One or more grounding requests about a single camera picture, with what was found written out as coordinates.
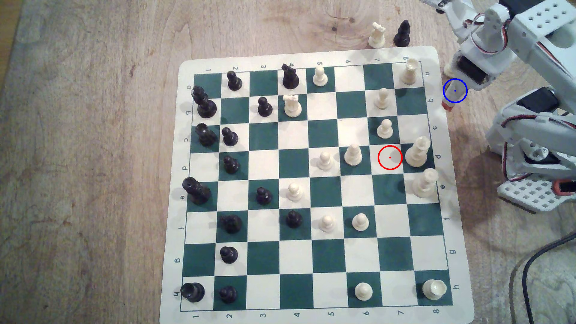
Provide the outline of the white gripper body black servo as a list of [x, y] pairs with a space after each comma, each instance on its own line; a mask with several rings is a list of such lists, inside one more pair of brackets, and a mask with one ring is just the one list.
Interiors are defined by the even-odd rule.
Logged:
[[468, 38], [454, 55], [453, 71], [455, 77], [463, 80], [469, 88], [481, 91], [515, 59], [517, 55], [508, 48], [498, 54], [485, 54]]

